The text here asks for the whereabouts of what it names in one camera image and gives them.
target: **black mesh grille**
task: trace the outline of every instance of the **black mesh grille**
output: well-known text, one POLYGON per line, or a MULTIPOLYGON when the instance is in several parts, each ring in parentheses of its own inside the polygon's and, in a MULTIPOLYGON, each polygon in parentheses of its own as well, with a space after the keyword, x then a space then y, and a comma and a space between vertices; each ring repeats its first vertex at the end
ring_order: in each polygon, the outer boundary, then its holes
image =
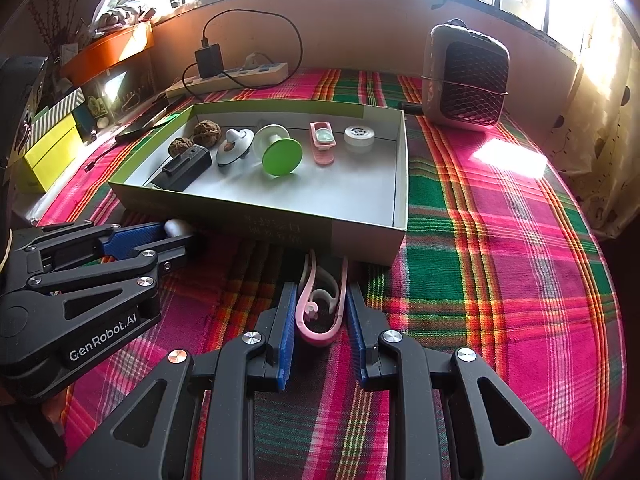
MULTIPOLYGON (((508 75, 509 58, 506 53, 498 54, 462 41, 455 41, 447 47, 444 81, 503 93, 506 92, 508 75)), ((503 95, 444 83, 440 111, 448 119, 489 126, 497 123, 503 103, 503 95)))

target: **white knob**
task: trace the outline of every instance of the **white knob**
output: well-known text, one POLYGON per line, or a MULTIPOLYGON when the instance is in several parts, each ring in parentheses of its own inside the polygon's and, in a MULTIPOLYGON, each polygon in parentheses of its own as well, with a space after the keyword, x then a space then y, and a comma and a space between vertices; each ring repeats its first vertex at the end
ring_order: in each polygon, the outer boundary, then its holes
POLYGON ((234 130, 234 129, 230 129, 226 131, 226 142, 229 142, 230 144, 232 144, 233 142, 236 142, 236 140, 238 139, 242 139, 244 136, 246 135, 246 130, 234 130))

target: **cardboard box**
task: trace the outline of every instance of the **cardboard box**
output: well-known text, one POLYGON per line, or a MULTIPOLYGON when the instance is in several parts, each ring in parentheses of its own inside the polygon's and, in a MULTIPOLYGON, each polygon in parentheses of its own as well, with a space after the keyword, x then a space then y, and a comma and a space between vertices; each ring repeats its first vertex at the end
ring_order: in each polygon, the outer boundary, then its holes
POLYGON ((196 104, 155 133, 113 175, 111 188, 131 210, 304 250, 315 248, 389 266, 407 224, 408 165, 404 115, 367 105, 303 100, 249 100, 196 104), (189 137, 201 120, 222 131, 281 124, 300 141, 303 160, 293 173, 271 177, 250 153, 226 168, 214 164, 184 192, 147 187, 169 160, 168 145, 189 137), (310 122, 328 121, 336 137, 335 162, 317 166, 310 122), (350 153, 344 130, 376 132, 373 150, 350 153))
POLYGON ((82 139, 71 112, 82 102, 84 96, 78 89, 35 122, 23 149, 24 155, 17 162, 19 191, 47 192, 76 158, 82 148, 82 139))

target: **black rectangular device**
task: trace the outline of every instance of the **black rectangular device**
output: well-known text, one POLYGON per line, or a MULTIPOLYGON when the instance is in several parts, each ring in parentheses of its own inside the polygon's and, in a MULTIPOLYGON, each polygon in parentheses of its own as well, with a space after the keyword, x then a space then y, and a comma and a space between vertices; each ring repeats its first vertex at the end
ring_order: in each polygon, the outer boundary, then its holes
POLYGON ((209 150, 195 144, 166 163, 151 184, 168 191, 184 191, 211 164, 209 150))
POLYGON ((196 63, 201 78, 217 76, 224 69, 220 45, 216 43, 196 50, 196 63))

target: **striped box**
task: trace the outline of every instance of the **striped box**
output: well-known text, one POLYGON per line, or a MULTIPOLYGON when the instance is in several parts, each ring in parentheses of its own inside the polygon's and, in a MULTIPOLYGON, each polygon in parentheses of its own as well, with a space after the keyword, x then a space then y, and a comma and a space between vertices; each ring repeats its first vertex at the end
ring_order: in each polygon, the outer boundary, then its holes
POLYGON ((31 137, 23 148, 24 153, 33 148, 36 143, 58 124, 62 119, 68 116, 79 105, 84 103, 84 94, 79 88, 58 102, 51 110, 39 118, 33 125, 31 137))
POLYGON ((20 192, 47 192, 76 158, 82 139, 71 112, 83 102, 82 90, 75 90, 35 122, 17 164, 20 192))

